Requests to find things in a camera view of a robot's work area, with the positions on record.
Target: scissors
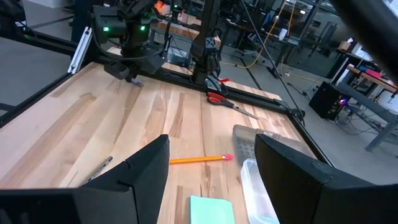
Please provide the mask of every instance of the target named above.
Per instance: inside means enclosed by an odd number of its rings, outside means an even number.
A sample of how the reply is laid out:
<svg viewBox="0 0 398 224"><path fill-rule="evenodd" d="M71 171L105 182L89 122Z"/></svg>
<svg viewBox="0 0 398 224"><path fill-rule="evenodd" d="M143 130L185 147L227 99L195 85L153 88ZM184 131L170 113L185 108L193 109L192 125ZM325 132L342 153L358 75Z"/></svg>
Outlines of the scissors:
<svg viewBox="0 0 398 224"><path fill-rule="evenodd" d="M247 112L246 110L243 110L237 106L235 106L235 104L231 103L230 101L228 101L225 97L216 94L216 93L212 93L212 92L208 92L206 94L208 96L207 98L207 102L211 103L212 105L216 105L216 106L226 106L228 108L232 108L242 114L246 114L254 119L259 119L257 116L254 116L253 114Z"/></svg>

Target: pink eraser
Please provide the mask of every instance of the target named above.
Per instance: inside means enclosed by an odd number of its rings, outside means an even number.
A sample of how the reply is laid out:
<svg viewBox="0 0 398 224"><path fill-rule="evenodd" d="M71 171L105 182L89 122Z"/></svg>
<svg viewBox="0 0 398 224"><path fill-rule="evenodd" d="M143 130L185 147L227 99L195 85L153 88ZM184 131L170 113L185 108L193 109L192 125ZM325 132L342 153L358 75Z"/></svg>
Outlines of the pink eraser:
<svg viewBox="0 0 398 224"><path fill-rule="evenodd" d="M225 154L224 155L224 160L232 160L234 158L234 155L232 154Z"/></svg>

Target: yellow cable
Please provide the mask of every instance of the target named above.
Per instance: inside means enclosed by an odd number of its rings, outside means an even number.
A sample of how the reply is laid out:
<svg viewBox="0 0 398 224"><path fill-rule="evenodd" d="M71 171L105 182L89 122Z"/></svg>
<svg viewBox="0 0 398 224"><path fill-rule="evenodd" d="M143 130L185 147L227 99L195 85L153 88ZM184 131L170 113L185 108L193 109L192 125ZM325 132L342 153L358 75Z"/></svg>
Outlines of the yellow cable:
<svg viewBox="0 0 398 224"><path fill-rule="evenodd" d="M297 0L294 1L294 3L293 3L293 8L292 8L292 13L290 14L290 20L289 20L289 24L288 24L288 27L287 27L287 36L289 36L289 34L290 34L290 26L292 25L294 7L296 6L296 2L297 2Z"/></svg>
<svg viewBox="0 0 398 224"><path fill-rule="evenodd" d="M287 1L287 0L284 1L282 7L280 8L280 11L279 11L279 13L278 13L278 18L280 17L280 14L281 14L282 11L284 10L284 7L285 7L285 5L286 5L286 1ZM264 45L266 44L266 42L267 42L267 40L268 40L268 37L269 37L269 35L271 34L272 30L274 29L274 27L275 27L275 25L276 25L276 22L277 22L278 20L279 20L279 19L276 19L276 20L274 21L274 23L273 23L271 29L270 29L269 32L267 33L267 36L266 36L266 38L264 39ZM241 66L241 65L238 65L238 64L233 64L233 63L228 63L228 62L220 62L220 63L223 63L223 64L225 64L225 65L233 65L233 66L238 67L238 68L251 68L253 65L256 64L257 60L260 58L261 53L262 53L263 50L264 50L264 48L261 48L260 52L259 52L258 55L257 55L257 58L256 58L256 59L253 61L253 63L250 64L249 66Z"/></svg>
<svg viewBox="0 0 398 224"><path fill-rule="evenodd" d="M283 62L282 62L282 63L280 64L280 75L282 75L282 77L284 76L283 66L284 66L284 64L283 64ZM318 80L313 80L313 79L311 79L311 78L302 77L302 76L300 76L300 75L294 75L294 74L291 73L290 71L288 71L288 74L291 75L291 76L297 77L297 78L301 78L301 79L306 80L306 81L310 81L310 82L319 84L319 85L322 84L322 83L319 82Z"/></svg>

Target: purple light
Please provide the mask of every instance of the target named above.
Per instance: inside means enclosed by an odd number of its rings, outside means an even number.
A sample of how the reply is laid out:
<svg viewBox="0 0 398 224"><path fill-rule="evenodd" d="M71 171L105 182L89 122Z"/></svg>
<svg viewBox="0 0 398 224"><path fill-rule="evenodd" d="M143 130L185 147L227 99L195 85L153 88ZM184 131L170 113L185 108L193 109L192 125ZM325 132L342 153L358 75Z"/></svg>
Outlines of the purple light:
<svg viewBox="0 0 398 224"><path fill-rule="evenodd" d="M338 102L339 105L344 106L347 105L347 99L346 98L341 98Z"/></svg>

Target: red scissors handle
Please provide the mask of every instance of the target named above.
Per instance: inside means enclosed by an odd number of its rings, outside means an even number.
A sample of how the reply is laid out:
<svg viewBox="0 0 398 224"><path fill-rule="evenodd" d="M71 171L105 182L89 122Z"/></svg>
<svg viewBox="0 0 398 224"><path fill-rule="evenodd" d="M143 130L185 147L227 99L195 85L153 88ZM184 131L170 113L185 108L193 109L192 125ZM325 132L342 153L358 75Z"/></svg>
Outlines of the red scissors handle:
<svg viewBox="0 0 398 224"><path fill-rule="evenodd" d="M207 102L211 103L212 105L216 106L226 106L228 108L234 108L234 104L226 100L225 98L223 100L219 98L215 98L213 96L209 96L207 98Z"/></svg>
<svg viewBox="0 0 398 224"><path fill-rule="evenodd" d="M225 97L223 97L223 96L221 96L221 95L219 95L217 93L212 93L212 92L208 92L207 96L212 96L212 97L217 98L219 100L225 100L226 99Z"/></svg>

